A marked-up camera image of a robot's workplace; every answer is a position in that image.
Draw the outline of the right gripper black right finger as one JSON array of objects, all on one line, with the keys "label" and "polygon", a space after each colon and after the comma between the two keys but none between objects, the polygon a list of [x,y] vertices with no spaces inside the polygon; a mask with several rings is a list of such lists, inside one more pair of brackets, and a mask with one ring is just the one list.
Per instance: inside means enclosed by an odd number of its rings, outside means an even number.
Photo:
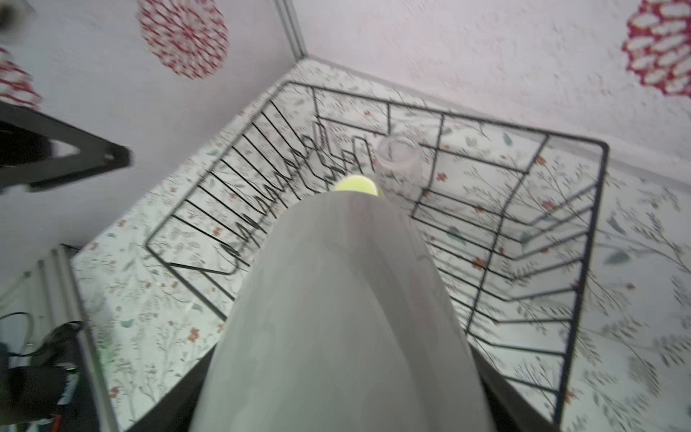
[{"label": "right gripper black right finger", "polygon": [[531,406],[475,347],[471,347],[471,353],[498,431],[560,431]]}]

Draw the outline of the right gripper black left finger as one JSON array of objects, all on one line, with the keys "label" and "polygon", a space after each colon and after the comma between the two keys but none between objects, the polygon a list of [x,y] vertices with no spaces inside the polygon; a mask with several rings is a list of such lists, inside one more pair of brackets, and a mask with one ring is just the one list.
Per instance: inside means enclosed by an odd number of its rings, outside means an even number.
[{"label": "right gripper black left finger", "polygon": [[187,432],[215,351],[213,347],[128,432]]}]

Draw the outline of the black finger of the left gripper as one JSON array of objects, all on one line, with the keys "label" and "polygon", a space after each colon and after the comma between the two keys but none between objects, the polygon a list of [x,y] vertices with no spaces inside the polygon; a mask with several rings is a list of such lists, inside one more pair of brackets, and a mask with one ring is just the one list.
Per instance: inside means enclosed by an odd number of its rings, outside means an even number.
[{"label": "black finger of the left gripper", "polygon": [[43,192],[131,165],[131,151],[29,108],[1,104],[1,190]]}]

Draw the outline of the grey cream mug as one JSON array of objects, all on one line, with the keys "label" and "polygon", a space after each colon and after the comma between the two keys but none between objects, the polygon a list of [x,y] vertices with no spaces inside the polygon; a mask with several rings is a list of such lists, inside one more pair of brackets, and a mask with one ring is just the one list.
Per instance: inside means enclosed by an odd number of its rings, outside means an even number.
[{"label": "grey cream mug", "polygon": [[491,431],[471,349],[419,230],[331,192],[273,226],[231,308],[194,431]]}]

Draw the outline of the black wire dish rack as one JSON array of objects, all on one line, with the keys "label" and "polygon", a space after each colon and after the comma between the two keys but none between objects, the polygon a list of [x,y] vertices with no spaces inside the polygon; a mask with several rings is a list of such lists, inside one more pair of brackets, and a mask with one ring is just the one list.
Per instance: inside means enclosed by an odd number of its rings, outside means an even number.
[{"label": "black wire dish rack", "polygon": [[147,251],[225,319],[277,219],[341,178],[377,181],[375,146],[424,155],[423,234],[472,347],[561,428],[610,148],[578,135],[287,81],[149,234]]}]

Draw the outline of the clear glass cup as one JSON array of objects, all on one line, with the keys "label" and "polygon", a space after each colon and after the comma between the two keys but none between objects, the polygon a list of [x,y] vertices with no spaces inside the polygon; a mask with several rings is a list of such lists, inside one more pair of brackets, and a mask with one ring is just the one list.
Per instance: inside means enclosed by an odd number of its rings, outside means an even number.
[{"label": "clear glass cup", "polygon": [[385,194],[416,201],[422,193],[425,161],[419,144],[394,134],[383,138],[374,150],[377,182]]}]

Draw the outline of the light green mug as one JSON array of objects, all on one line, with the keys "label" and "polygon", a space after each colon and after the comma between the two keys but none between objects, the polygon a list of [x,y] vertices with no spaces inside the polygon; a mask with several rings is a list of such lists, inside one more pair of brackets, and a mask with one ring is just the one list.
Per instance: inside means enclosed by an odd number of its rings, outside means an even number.
[{"label": "light green mug", "polygon": [[335,192],[358,192],[370,194],[379,198],[384,197],[384,193],[374,180],[363,175],[349,175],[341,178],[333,186]]}]

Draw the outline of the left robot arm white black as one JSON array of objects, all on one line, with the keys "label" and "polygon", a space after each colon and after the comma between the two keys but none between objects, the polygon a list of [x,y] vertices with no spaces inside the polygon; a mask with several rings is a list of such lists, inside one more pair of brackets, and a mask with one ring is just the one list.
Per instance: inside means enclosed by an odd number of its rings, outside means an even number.
[{"label": "left robot arm white black", "polygon": [[[1,190],[50,191],[128,167],[126,147],[1,104]],[[57,244],[1,286],[1,428],[115,431],[104,372],[70,263]]]}]

